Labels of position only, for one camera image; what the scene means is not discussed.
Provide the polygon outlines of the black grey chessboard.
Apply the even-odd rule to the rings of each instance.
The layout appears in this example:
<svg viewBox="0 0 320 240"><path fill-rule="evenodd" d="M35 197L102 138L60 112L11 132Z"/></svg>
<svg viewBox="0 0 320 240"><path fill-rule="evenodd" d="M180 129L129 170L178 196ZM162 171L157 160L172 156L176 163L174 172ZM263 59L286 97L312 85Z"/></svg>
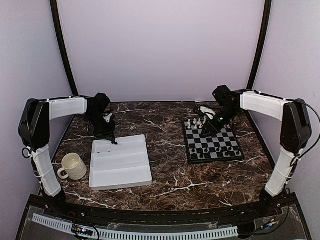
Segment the black grey chessboard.
<svg viewBox="0 0 320 240"><path fill-rule="evenodd" d="M226 125L215 136L201 137L202 129L187 129L185 122L181 122L182 132L184 136L184 143L186 148L187 162L189 164L203 164L219 161L242 161L245 159L245 155L241 149L239 141L235 135L234 130L230 125ZM223 152L224 157L218 158L216 148L220 147L220 152ZM203 148L204 158L199 158L197 149ZM205 158L205 154L209 153L210 158ZM191 155L197 154L198 159L192 160Z"/></svg>

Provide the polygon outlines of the black bishop bottom row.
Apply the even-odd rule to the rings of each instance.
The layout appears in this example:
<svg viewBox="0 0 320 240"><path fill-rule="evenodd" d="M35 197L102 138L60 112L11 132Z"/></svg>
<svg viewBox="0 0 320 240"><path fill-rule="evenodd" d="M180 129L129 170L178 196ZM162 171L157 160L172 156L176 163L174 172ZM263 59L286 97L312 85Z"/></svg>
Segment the black bishop bottom row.
<svg viewBox="0 0 320 240"><path fill-rule="evenodd" d="M204 157L205 157L206 159L209 159L211 156L210 156L209 153L205 153L205 154L204 154Z"/></svg>

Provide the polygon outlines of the tall black piece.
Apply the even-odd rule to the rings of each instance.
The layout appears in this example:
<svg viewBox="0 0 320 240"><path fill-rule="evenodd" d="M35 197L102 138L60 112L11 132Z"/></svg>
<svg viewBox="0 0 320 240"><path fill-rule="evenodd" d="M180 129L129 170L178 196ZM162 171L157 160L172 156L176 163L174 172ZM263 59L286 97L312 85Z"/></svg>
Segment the tall black piece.
<svg viewBox="0 0 320 240"><path fill-rule="evenodd" d="M204 158L204 150L203 150L203 148L198 148L197 149L197 153L198 153L198 155L199 155L199 159L203 159Z"/></svg>

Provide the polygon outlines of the black piece bottom row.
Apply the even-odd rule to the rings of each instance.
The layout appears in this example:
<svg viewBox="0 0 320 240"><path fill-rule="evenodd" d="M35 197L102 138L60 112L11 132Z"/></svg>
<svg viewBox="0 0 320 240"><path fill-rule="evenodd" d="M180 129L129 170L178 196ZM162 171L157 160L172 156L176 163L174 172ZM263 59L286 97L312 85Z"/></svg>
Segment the black piece bottom row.
<svg viewBox="0 0 320 240"><path fill-rule="evenodd" d="M197 160L198 159L198 155L197 154L192 154L191 155L191 159L192 160Z"/></svg>

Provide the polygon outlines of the white plastic tray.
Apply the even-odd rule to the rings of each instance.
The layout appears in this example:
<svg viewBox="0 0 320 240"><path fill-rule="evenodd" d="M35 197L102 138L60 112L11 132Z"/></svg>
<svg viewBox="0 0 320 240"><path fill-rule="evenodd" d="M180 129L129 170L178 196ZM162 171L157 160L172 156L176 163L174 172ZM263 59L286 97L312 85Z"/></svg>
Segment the white plastic tray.
<svg viewBox="0 0 320 240"><path fill-rule="evenodd" d="M146 137L143 134L92 142L89 187L93 191L151 185Z"/></svg>

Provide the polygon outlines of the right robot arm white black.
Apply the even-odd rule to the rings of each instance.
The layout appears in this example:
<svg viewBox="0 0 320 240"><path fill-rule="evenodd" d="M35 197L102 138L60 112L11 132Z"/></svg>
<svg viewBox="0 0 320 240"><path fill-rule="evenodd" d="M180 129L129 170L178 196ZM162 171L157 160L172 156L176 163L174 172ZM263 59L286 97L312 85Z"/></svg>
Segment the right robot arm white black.
<svg viewBox="0 0 320 240"><path fill-rule="evenodd" d="M301 98L289 99L251 89L230 90L226 85L218 86L212 95L219 111L204 105L195 108L197 114L206 118L203 136L217 135L241 111L266 116L268 126L276 124L271 133L279 138L278 157L261 196L278 196L293 178L298 162L312 149L308 145L313 134L309 111L315 109Z"/></svg>

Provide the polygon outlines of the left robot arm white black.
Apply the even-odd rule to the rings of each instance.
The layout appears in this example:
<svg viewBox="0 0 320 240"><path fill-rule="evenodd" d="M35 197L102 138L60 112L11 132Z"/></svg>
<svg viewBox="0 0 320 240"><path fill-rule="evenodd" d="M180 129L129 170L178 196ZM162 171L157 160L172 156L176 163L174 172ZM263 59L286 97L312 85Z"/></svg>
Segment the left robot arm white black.
<svg viewBox="0 0 320 240"><path fill-rule="evenodd" d="M53 99L34 99L26 102L18 127L26 159L31 164L38 178L43 195L50 200L51 210L60 218L67 218L71 213L65 203L66 195L55 173L50 157L50 123L54 119L73 115L85 115L93 126L93 135L98 140L108 140L117 144L115 137L116 123L111 111L110 98L104 93L94 97L69 96Z"/></svg>

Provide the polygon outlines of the white chess pieces row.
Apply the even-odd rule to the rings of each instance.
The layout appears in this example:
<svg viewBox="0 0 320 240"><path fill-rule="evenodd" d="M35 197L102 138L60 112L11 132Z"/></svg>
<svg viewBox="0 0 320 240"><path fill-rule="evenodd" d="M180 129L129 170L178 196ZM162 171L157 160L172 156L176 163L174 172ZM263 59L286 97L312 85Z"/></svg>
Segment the white chess pieces row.
<svg viewBox="0 0 320 240"><path fill-rule="evenodd" d="M188 119L185 122L185 127L187 130L202 130L207 121L207 118L194 118L193 120Z"/></svg>

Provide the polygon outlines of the cream ceramic mug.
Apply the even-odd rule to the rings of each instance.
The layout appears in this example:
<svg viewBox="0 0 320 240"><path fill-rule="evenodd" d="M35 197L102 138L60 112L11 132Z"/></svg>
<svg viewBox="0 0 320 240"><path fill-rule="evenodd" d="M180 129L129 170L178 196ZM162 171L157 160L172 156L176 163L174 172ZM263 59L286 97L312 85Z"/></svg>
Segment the cream ceramic mug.
<svg viewBox="0 0 320 240"><path fill-rule="evenodd" d="M87 174L87 166L77 153L68 153L61 161L61 168L57 171L60 179L70 178L77 181L85 177Z"/></svg>

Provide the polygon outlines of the black front rail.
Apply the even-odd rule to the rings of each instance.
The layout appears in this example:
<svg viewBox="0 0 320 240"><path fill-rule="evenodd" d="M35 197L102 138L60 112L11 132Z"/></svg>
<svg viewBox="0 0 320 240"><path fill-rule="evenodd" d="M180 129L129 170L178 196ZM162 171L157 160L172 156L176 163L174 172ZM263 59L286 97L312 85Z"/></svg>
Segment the black front rail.
<svg viewBox="0 0 320 240"><path fill-rule="evenodd" d="M106 209L73 203L65 203L62 209L52 207L44 197L31 194L27 205L38 207L45 214L62 217L76 223L107 226L111 223L132 225L184 225L217 222L220 225L245 225L266 216L283 214L282 209L296 201L296 195L281 194L268 200L267 205L260 202L237 206L183 211L134 211Z"/></svg>

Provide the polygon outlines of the left black frame post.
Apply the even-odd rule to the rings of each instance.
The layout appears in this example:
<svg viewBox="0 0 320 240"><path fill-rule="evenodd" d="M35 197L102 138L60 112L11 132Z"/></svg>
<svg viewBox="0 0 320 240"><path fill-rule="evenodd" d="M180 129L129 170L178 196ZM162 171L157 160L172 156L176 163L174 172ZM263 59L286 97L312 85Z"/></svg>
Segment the left black frame post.
<svg viewBox="0 0 320 240"><path fill-rule="evenodd" d="M58 1L50 0L49 3L50 3L55 35L56 35L63 67L67 77L68 85L70 87L72 95L78 97L80 94L76 85L76 81L72 72L69 56L67 53L67 47L64 39L63 28L62 28L60 13L59 13Z"/></svg>

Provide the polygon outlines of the black frame post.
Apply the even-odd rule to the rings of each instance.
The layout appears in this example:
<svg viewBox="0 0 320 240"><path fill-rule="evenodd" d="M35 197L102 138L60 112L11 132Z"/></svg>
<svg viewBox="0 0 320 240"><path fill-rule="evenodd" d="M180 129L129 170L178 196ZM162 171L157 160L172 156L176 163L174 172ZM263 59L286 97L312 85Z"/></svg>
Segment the black frame post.
<svg viewBox="0 0 320 240"><path fill-rule="evenodd" d="M255 55L253 58L253 63L252 63L251 71L249 74L249 78L245 87L247 90L252 90L255 85L255 81L258 74L258 70L259 70L259 66L261 63L261 58L262 58L263 50L265 46L265 41L267 37L267 31L268 31L268 26L269 26L269 21L271 16L271 8L272 8L272 0L265 0Z"/></svg>
<svg viewBox="0 0 320 240"><path fill-rule="evenodd" d="M62 28L60 13L59 13L58 1L50 0L49 3L50 3L55 35L56 35L63 67L67 77L68 85L70 87L72 95L78 97L80 94L76 85L76 81L72 72L69 56L67 53L67 47L64 39L63 28Z"/></svg>

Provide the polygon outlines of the right black frame post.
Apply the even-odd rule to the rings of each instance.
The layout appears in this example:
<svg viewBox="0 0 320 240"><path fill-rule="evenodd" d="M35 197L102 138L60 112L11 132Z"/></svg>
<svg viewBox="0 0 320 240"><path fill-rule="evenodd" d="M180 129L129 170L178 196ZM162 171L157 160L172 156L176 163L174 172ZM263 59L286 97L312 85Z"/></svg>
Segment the right black frame post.
<svg viewBox="0 0 320 240"><path fill-rule="evenodd" d="M261 63L261 58L262 58L263 50L265 46L265 41L267 37L267 31L268 31L268 26L269 26L269 21L271 16L271 8L272 8L272 0L265 0L255 55L253 58L253 63L252 63L251 71L249 74L249 78L245 87L247 90L252 90L255 85L255 81L258 74L258 70L259 70L259 66Z"/></svg>

